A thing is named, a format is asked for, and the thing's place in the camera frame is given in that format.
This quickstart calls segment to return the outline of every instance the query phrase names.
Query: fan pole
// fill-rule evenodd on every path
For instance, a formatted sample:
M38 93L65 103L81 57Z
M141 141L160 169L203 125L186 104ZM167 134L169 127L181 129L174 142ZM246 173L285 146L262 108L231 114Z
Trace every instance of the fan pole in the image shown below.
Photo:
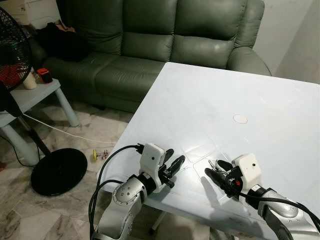
M47 148L47 146L44 144L44 142L41 140L37 132L26 122L23 116L18 116L17 119L21 123L21 125L24 127L24 129L27 131L28 135L32 140L35 142L35 144L40 148L40 150L43 152L44 155L48 156L51 154L50 150Z

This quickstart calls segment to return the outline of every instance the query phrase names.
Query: small toy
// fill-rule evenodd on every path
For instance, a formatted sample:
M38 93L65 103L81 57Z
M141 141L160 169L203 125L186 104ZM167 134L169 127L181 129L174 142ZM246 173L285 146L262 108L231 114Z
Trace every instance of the small toy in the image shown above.
M106 160L109 156L108 150L104 150L103 152L97 152L96 149L93 149L93 160L96 162L98 158L101 160Z

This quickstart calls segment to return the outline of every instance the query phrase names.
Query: side table leg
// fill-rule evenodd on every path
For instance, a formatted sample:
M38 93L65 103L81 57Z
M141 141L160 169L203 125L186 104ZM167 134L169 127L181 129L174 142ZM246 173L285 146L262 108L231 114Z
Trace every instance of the side table leg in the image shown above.
M78 126L80 124L79 119L72 107L70 106L66 96L64 95L60 87L57 90L55 90L55 94L64 110L66 117L69 120L71 127Z
M24 156L28 165L36 165L39 159L32 148L26 141L10 126L6 125L1 128L14 147Z

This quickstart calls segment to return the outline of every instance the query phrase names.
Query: black round base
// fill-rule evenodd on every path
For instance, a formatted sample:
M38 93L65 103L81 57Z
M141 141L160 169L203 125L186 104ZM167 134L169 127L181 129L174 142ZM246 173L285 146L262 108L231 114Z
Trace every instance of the black round base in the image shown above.
M31 174L32 188L40 195L56 196L75 187L87 170L87 158L79 150L63 148L45 156Z

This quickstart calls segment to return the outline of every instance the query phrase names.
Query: white table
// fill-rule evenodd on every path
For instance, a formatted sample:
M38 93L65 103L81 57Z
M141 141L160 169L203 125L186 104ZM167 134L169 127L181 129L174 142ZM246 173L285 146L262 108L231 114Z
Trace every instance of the white table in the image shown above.
M72 127L76 127L80 124L78 117L71 108L64 93L60 89L60 83L57 79L53 79L51 83L44 84L38 83L37 87L31 90L25 89L23 85L20 85L15 90L11 91L11 94L15 101L18 103L21 111L24 113L32 108L37 103L41 102L47 96L55 92L65 115ZM15 119L14 116L8 114L6 111L0 111L0 128L6 134L6 136L13 143L15 148L24 156L29 165L35 165L38 163L38 156L32 150L32 148L26 143L26 141L18 135L18 133L10 126L10 123Z
M254 153L265 188L319 216L319 111L318 84L168 62L113 151L154 143L173 148L174 157L184 154L175 187L152 194L146 204L234 236L275 240L256 211L227 198L204 169L208 160ZM235 115L247 123L236 122ZM102 179L125 181L138 173L139 160L134 150L119 153Z

